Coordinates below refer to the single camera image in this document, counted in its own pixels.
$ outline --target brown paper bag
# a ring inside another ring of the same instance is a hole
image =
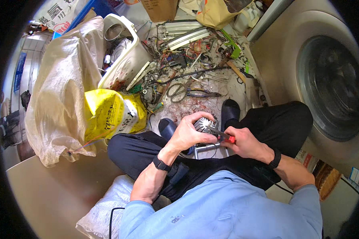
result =
[[[150,20],[154,23],[174,20],[178,0],[141,0]]]
[[[202,25],[220,30],[239,13],[240,11],[230,13],[224,0],[202,0],[196,19]]]

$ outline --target foot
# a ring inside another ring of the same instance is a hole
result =
[[[163,118],[158,123],[158,131],[160,132],[161,136],[167,141],[172,138],[174,131],[176,131],[176,128],[177,125],[171,119],[168,118]],[[192,146],[188,150],[182,151],[182,153],[185,155],[191,155],[192,153],[194,153],[194,149],[195,146]]]
[[[232,99],[227,99],[222,104],[221,109],[221,131],[225,131],[225,124],[231,119],[239,120],[241,110],[237,102]]]

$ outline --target screwdriver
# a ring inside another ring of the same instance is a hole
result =
[[[235,143],[236,142],[234,136],[230,136],[228,134],[225,134],[224,132],[219,131],[216,128],[210,127],[209,125],[205,125],[205,127],[208,128],[210,131],[219,134],[221,136],[221,138],[226,142],[230,142],[230,143]]]

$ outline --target yellow bag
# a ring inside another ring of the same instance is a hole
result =
[[[146,126],[146,111],[138,95],[95,89],[85,92],[85,100],[85,141],[136,133]]]

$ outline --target pliers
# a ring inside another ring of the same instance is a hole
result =
[[[173,88],[173,86],[178,86],[178,88],[174,91],[174,93],[170,94],[170,90],[171,88]],[[220,93],[217,92],[210,92],[206,89],[201,89],[201,88],[190,88],[190,87],[185,87],[186,84],[181,84],[181,83],[177,83],[177,84],[173,84],[168,88],[167,91],[167,96],[170,98],[170,101],[172,103],[179,103],[181,102],[183,99],[185,99],[186,96],[190,96],[190,97],[197,97],[197,98],[205,98],[205,97],[220,97],[222,96]],[[192,91],[200,91],[203,92],[204,94],[192,94]],[[174,97],[183,94],[183,97],[178,99],[178,100],[173,100]]]
[[[192,94],[190,92],[192,91],[200,91],[203,92],[205,94]],[[199,98],[204,98],[204,97],[220,97],[222,96],[220,93],[217,92],[210,92],[206,89],[201,89],[201,88],[187,88],[186,89],[186,96],[191,96],[191,97],[199,97]]]

